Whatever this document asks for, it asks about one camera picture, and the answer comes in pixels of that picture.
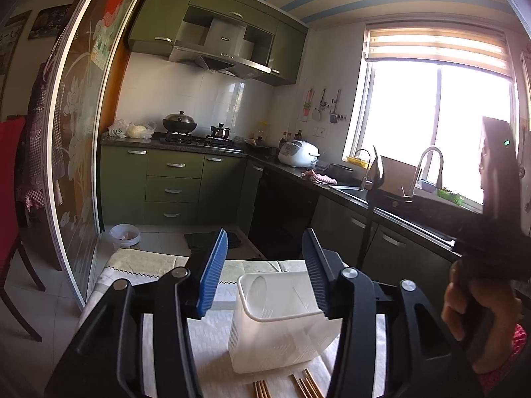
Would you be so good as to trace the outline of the person's right hand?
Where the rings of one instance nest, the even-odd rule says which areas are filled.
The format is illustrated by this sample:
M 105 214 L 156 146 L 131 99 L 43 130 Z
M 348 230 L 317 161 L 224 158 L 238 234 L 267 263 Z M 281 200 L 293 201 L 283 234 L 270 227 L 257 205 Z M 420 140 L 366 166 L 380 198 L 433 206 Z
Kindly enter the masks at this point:
M 473 370 L 484 374 L 512 353 L 522 303 L 511 281 L 477 279 L 462 266 L 456 261 L 450 269 L 441 317 L 457 341 L 472 346 Z

